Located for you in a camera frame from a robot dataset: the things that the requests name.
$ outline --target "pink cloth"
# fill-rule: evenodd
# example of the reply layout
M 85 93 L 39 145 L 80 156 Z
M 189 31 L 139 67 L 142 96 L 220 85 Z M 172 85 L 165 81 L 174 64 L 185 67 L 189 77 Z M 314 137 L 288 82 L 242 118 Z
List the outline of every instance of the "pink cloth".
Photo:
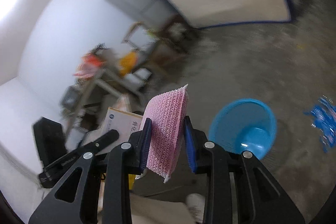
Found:
M 146 118 L 152 120 L 147 167 L 164 177 L 164 182 L 170 179 L 179 158 L 187 101 L 187 85 L 157 95 L 149 101 L 142 118 L 140 129 Z

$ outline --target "blue crumpled wrapper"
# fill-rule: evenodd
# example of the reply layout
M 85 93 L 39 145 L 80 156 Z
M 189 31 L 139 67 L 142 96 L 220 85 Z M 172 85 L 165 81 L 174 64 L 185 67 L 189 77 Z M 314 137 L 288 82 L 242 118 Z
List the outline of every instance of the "blue crumpled wrapper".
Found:
M 310 113 L 314 117 L 313 126 L 323 132 L 320 141 L 323 144 L 323 150 L 328 152 L 336 143 L 336 106 L 332 106 L 326 97 L 319 98 L 319 104 L 315 105 Z

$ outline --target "sponge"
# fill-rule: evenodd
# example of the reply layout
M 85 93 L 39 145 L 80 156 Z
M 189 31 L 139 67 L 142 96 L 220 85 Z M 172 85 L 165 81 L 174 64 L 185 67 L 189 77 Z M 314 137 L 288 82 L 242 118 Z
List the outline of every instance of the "sponge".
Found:
M 174 171 L 181 150 L 183 120 L 188 102 L 187 85 L 153 97 L 145 110 L 140 129 L 146 118 L 152 120 L 152 139 L 147 167 L 167 182 Z

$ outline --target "gray floor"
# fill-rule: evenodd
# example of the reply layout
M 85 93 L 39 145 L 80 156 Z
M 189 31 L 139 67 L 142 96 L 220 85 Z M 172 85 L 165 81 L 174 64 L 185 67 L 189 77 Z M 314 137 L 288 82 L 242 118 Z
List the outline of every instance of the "gray floor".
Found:
M 336 92 L 336 0 L 300 0 L 297 19 L 288 24 L 250 24 L 207 29 L 172 72 L 188 86 L 188 115 L 194 128 L 208 132 L 216 113 L 239 98 L 268 104 L 278 119 L 273 161 L 265 165 L 293 199 L 306 221 L 322 207 L 336 183 L 336 149 L 323 153 L 319 131 L 303 114 L 321 95 Z M 185 151 L 171 180 L 154 173 L 135 184 L 135 192 L 183 201 L 205 193 L 206 180 L 189 171 Z

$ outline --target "blue bucket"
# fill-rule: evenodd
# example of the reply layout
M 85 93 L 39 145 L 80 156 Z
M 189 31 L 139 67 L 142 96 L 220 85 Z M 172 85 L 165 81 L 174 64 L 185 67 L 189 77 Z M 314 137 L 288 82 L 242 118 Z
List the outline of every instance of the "blue bucket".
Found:
M 251 151 L 261 160 L 271 149 L 277 121 L 271 109 L 254 99 L 241 99 L 225 106 L 214 118 L 209 140 L 226 151 Z

